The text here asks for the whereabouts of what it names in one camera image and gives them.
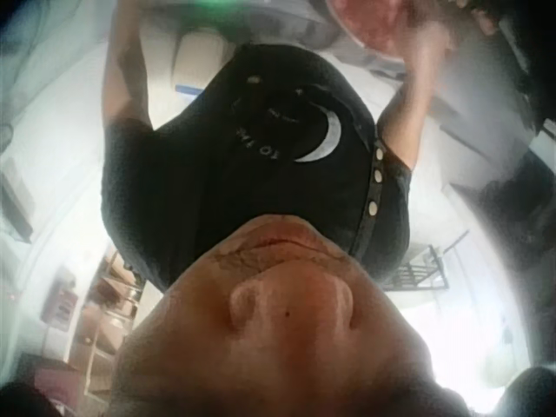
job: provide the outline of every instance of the person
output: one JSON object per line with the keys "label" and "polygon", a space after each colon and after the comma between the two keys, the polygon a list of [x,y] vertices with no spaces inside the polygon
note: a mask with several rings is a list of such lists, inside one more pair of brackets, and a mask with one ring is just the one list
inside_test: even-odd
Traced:
{"label": "person", "polygon": [[292,46],[241,48],[154,131],[139,9],[116,6],[103,91],[103,218],[165,292],[118,354],[108,415],[467,415],[381,292],[450,36],[425,2],[377,125]]}

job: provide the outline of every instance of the crescent moon print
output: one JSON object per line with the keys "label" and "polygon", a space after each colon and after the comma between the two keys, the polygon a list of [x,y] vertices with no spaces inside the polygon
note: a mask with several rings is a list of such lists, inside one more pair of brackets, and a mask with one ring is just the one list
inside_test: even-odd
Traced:
{"label": "crescent moon print", "polygon": [[326,158],[337,148],[341,138],[341,123],[338,116],[327,109],[318,107],[328,119],[328,132],[324,137],[324,141],[318,146],[317,149],[309,152],[305,156],[296,159],[296,162],[314,162],[319,159]]}

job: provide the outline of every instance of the mouth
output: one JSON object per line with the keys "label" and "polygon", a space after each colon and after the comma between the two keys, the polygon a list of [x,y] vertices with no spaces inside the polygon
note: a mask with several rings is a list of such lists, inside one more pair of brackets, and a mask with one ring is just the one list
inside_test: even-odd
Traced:
{"label": "mouth", "polygon": [[324,238],[299,222],[276,221],[264,224],[245,235],[245,241],[236,252],[256,248],[267,248],[281,244],[294,244],[301,248],[313,250],[331,256]]}

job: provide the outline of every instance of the black t-shirt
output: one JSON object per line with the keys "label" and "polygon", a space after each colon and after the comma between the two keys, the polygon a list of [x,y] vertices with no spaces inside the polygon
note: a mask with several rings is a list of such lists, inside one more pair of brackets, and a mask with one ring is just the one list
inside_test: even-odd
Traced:
{"label": "black t-shirt", "polygon": [[258,215],[298,215],[375,279],[408,244],[410,171],[383,162],[380,207],[361,236],[372,182],[374,122],[324,60],[284,46],[243,49],[176,119],[106,131],[103,218],[134,271],[164,290],[197,257]]}

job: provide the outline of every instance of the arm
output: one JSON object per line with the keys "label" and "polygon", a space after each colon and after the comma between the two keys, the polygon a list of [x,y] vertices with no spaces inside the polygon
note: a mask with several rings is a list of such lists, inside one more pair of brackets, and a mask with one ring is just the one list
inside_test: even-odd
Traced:
{"label": "arm", "polygon": [[112,18],[103,85],[105,128],[117,119],[126,118],[151,126],[137,1],[118,0]]}
{"label": "arm", "polygon": [[420,135],[450,36],[439,22],[426,20],[401,40],[407,78],[378,121],[379,137],[410,169],[419,155]]}

